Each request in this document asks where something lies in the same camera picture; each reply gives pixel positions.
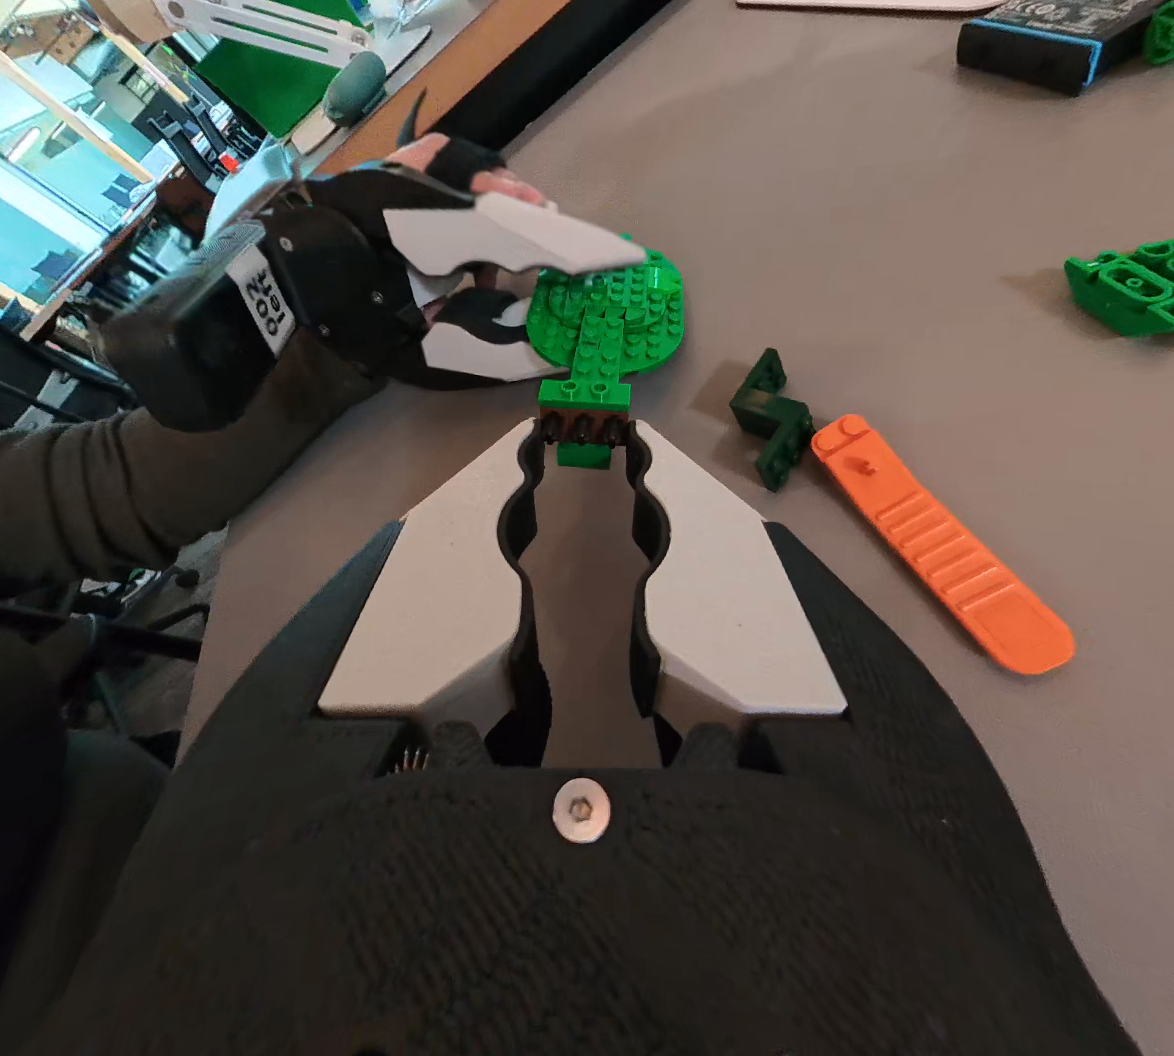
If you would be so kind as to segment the orange brick separator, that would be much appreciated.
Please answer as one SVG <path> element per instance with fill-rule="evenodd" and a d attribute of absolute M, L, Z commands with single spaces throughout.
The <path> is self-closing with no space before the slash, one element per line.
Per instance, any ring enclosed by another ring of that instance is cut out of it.
<path fill-rule="evenodd" d="M 863 418 L 815 432 L 812 452 L 875 533 L 1000 667 L 1039 678 L 1068 666 L 1076 641 Z"/>

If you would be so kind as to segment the green brick leaf build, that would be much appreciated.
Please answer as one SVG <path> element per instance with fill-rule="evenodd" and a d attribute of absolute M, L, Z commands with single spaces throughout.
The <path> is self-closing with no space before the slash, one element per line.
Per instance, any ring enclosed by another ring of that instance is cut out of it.
<path fill-rule="evenodd" d="M 676 356 L 685 325 L 682 276 L 660 253 L 609 273 L 541 272 L 526 333 L 535 355 L 564 373 L 538 397 L 542 440 L 560 468 L 609 469 L 627 443 L 632 378 Z"/>

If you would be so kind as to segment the grey round knob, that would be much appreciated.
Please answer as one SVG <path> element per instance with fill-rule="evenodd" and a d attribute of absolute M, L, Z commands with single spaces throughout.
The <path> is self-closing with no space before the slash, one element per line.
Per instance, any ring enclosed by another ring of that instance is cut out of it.
<path fill-rule="evenodd" d="M 352 58 L 331 81 L 322 112 L 331 125 L 350 129 L 375 110 L 386 92 L 388 71 L 374 52 Z"/>

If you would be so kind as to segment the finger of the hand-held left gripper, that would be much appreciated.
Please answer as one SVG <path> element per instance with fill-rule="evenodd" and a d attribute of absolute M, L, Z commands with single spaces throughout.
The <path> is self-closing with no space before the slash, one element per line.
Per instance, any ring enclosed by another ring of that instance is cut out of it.
<path fill-rule="evenodd" d="M 621 235 L 500 193 L 476 197 L 470 208 L 387 209 L 385 222 L 419 306 L 451 294 L 471 267 L 584 276 L 639 267 L 647 258 Z"/>
<path fill-rule="evenodd" d="M 525 326 L 437 322 L 421 343 L 424 385 L 501 385 L 543 378 Z"/>

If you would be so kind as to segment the grey desk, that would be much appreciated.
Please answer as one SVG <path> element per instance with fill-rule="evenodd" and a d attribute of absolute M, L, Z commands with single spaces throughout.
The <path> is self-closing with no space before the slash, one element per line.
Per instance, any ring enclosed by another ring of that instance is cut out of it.
<path fill-rule="evenodd" d="M 1111 334 L 1065 276 L 1172 239 L 1172 69 L 1048 98 L 958 66 L 959 31 L 688 0 L 509 163 L 680 271 L 632 422 L 768 523 L 844 716 L 661 764 L 628 445 L 534 495 L 538 768 L 319 712 L 403 517 L 539 424 L 538 381 L 390 385 L 230 524 L 164 810 L 194 849 L 164 939 L 201 937 L 210 995 L 180 1053 L 1172 1054 L 1172 336 Z M 812 445 L 762 485 L 729 402 L 768 347 L 815 432 L 863 418 L 1065 622 L 1068 666 L 996 664 Z"/>

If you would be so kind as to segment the black box with blue edge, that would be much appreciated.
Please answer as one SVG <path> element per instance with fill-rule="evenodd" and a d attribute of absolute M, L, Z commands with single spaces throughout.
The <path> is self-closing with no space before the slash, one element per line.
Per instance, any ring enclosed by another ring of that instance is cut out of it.
<path fill-rule="evenodd" d="M 1139 57 L 1153 16 L 1172 0 L 1008 0 L 966 22 L 958 66 L 1078 96 Z"/>

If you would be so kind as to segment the person's left forearm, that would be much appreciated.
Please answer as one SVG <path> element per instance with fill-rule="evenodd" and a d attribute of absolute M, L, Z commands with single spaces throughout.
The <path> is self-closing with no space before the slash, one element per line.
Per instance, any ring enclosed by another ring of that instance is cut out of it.
<path fill-rule="evenodd" d="M 299 335 L 243 416 L 217 432 L 173 431 L 142 409 L 3 432 L 3 599 L 171 566 L 385 385 Z"/>

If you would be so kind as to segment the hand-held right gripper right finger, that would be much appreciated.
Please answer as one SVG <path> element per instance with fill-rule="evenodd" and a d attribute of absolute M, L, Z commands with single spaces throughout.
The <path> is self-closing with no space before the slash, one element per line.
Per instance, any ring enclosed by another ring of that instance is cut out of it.
<path fill-rule="evenodd" d="M 848 702 L 768 523 L 656 432 L 628 428 L 630 678 L 664 767 L 699 726 L 741 743 L 762 721 L 838 718 Z"/>

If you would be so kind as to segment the row of green brick pieces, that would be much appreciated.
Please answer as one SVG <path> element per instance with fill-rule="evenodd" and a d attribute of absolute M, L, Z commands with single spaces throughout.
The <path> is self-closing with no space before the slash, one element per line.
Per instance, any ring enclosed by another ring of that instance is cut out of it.
<path fill-rule="evenodd" d="M 1172 0 L 1071 0 L 1059 35 L 1074 45 L 1077 95 L 1137 57 L 1172 69 Z M 1072 258 L 1065 276 L 1078 306 L 1116 334 L 1172 335 L 1172 241 Z"/>

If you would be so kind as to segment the person's leg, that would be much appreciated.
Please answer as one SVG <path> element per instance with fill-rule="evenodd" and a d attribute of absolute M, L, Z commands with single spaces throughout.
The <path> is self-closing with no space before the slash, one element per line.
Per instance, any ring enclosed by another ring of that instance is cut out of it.
<path fill-rule="evenodd" d="M 68 730 L 42 657 L 3 633 L 3 1054 L 66 991 L 169 779 L 135 740 Z"/>

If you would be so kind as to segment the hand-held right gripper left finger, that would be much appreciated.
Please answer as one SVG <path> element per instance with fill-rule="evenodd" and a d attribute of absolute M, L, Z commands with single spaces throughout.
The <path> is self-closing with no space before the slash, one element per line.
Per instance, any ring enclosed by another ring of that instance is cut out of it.
<path fill-rule="evenodd" d="M 497 764 L 542 764 L 551 691 L 521 559 L 543 473 L 539 426 L 525 422 L 403 517 L 319 712 L 399 717 L 428 737 L 467 723 Z"/>

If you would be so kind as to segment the person's left hand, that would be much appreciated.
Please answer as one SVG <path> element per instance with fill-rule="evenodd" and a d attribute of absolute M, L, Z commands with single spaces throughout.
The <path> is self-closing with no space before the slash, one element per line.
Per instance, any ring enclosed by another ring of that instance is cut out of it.
<path fill-rule="evenodd" d="M 474 196 L 495 193 L 538 208 L 550 205 L 547 197 L 506 167 L 500 154 L 437 132 L 398 148 L 387 161 Z"/>

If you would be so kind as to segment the white slotted bracket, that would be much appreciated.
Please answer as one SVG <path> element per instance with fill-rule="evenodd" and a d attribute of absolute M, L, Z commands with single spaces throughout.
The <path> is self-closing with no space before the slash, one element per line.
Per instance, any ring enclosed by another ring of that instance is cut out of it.
<path fill-rule="evenodd" d="M 152 3 L 175 32 L 231 40 L 336 70 L 348 66 L 373 45 L 373 39 L 360 26 L 273 0 Z"/>

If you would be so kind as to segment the dark green brick bracket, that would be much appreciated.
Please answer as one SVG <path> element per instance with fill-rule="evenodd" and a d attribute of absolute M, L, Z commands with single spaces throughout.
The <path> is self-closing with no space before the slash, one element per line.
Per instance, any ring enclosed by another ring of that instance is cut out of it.
<path fill-rule="evenodd" d="M 785 389 L 779 354 L 768 347 L 729 402 L 741 432 L 765 443 L 756 460 L 756 473 L 771 493 L 783 490 L 815 435 L 811 410 L 786 398 Z"/>

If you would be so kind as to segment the green box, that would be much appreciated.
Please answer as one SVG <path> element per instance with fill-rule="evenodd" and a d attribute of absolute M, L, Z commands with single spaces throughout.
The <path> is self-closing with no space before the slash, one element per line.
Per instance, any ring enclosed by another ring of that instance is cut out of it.
<path fill-rule="evenodd" d="M 353 26 L 369 20 L 366 0 L 274 2 Z M 198 79 L 228 107 L 276 138 L 286 137 L 320 104 L 336 73 L 335 66 L 234 40 L 221 40 L 196 68 Z"/>

